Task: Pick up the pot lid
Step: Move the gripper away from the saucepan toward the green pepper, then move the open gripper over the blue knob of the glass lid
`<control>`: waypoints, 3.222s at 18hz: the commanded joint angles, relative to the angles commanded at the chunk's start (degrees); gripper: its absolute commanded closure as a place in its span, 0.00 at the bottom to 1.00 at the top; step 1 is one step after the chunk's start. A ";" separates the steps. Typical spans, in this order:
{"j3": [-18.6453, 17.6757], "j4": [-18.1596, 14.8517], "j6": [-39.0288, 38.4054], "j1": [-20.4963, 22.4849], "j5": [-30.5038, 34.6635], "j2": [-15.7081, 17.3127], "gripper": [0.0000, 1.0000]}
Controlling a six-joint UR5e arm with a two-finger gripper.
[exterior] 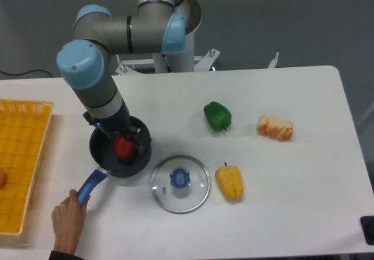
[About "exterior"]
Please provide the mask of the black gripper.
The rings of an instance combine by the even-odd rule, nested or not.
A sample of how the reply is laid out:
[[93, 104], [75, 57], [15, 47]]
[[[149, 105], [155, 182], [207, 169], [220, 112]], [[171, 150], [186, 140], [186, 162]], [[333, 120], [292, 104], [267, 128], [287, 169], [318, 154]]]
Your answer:
[[138, 128], [130, 121], [126, 105], [105, 105], [99, 108], [87, 108], [83, 114], [91, 126], [95, 126], [109, 136], [120, 134], [132, 141], [138, 153], [143, 156], [148, 149], [148, 131]]

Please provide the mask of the dark sleeve forearm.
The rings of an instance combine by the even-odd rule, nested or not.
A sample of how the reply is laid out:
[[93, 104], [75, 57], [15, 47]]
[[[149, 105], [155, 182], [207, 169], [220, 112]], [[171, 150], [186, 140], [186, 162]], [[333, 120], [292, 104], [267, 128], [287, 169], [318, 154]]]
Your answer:
[[66, 252], [52, 250], [50, 252], [49, 260], [76, 260], [79, 257], [76, 257], [74, 254], [69, 254]]

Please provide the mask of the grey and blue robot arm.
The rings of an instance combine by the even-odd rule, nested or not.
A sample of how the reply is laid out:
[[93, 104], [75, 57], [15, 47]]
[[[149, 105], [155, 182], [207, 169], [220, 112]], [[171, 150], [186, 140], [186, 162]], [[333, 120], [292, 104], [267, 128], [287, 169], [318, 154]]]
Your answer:
[[137, 0], [131, 16], [113, 16], [98, 5], [83, 7], [74, 22], [73, 40], [57, 54], [57, 67], [86, 108], [87, 121], [109, 137], [132, 141], [140, 154], [150, 135], [130, 121], [127, 106], [109, 73], [116, 54], [151, 53], [178, 72], [194, 69], [193, 33], [201, 21], [195, 0]]

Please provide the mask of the person's hand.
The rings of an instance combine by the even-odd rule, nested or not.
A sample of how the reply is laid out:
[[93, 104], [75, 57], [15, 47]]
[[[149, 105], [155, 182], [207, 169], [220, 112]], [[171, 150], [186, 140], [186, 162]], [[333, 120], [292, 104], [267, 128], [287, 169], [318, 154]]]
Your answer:
[[74, 255], [83, 231], [87, 198], [80, 206], [75, 189], [69, 191], [69, 196], [56, 206], [51, 214], [55, 234], [54, 250]]

